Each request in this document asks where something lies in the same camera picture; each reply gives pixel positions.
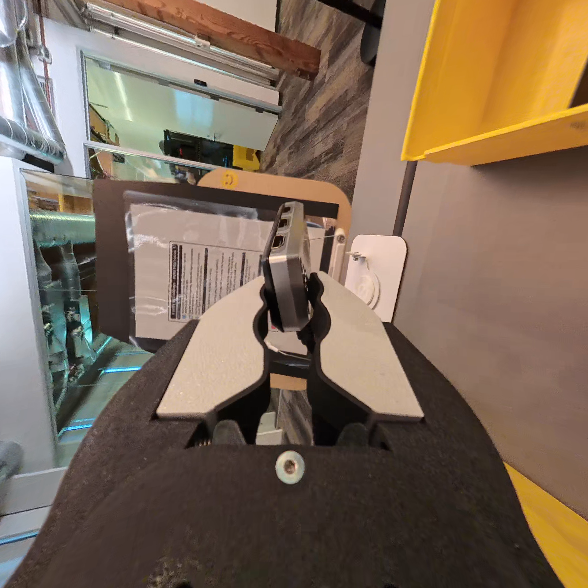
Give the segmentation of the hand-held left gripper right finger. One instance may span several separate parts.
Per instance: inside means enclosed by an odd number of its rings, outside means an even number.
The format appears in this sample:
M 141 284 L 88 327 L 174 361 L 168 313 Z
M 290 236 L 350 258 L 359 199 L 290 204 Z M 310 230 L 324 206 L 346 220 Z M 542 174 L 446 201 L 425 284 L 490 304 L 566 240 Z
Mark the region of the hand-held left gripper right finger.
M 313 445 L 345 431 L 369 441 L 379 423 L 418 423 L 423 409 L 378 315 L 324 272 L 308 283 L 307 398 Z

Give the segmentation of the dark grey hdmi switch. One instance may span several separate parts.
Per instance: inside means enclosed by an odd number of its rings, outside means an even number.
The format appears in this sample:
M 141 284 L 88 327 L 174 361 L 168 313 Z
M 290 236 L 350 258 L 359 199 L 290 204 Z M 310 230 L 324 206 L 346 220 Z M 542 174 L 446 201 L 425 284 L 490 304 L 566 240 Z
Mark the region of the dark grey hdmi switch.
M 281 332 L 304 329 L 311 317 L 311 252 L 301 202 L 285 202 L 277 211 L 262 254 L 262 273 L 272 325 Z

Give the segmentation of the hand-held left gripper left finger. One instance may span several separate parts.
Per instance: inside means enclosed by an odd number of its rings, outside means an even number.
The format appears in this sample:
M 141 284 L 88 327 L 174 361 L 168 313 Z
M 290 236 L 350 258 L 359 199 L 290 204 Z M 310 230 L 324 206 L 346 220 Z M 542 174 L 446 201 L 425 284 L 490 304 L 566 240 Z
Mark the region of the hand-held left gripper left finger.
M 200 318 L 156 410 L 159 419 L 199 420 L 210 433 L 234 421 L 255 443 L 269 407 L 265 280 L 253 279 Z

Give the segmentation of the black metal stand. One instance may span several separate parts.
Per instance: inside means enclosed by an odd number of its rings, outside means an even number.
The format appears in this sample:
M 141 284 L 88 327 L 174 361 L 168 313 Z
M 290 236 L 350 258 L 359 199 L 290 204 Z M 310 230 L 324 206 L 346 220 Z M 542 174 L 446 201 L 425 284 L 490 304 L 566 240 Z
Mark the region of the black metal stand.
M 370 8 L 360 6 L 355 1 L 320 1 L 320 3 L 364 24 L 360 58 L 365 65 L 375 67 L 386 1 L 373 1 Z

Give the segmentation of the yellow plastic storage bin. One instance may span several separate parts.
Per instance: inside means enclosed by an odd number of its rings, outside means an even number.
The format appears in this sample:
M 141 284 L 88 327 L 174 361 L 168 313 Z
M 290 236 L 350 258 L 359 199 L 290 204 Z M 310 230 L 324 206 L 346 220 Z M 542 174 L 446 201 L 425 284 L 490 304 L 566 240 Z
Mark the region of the yellow plastic storage bin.
M 504 466 L 534 538 L 564 587 L 587 587 L 587 520 Z
M 587 1 L 436 1 L 401 159 L 476 166 L 587 146 Z
M 233 145 L 232 167 L 243 171 L 258 172 L 261 167 L 261 151 Z

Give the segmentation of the wooden beam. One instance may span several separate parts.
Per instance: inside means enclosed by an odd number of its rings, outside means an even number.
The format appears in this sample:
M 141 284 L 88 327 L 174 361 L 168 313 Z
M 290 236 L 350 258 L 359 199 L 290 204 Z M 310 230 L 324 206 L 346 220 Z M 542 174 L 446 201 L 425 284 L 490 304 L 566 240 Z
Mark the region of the wooden beam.
M 214 47 L 302 79 L 319 74 L 321 52 L 197 1 L 108 1 L 136 15 L 174 26 Z

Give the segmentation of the instruction sign on white stand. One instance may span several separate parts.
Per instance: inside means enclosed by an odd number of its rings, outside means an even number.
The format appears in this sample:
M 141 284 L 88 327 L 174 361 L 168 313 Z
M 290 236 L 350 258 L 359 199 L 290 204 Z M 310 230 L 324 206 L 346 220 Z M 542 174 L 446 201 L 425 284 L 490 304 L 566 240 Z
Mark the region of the instruction sign on white stand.
M 135 316 L 135 337 L 175 339 L 184 324 L 196 327 L 215 303 L 263 277 L 262 254 L 285 202 L 237 204 L 236 196 L 199 200 L 126 190 L 123 260 L 132 269 L 128 312 Z M 179 360 L 164 360 L 171 372 L 164 393 Z

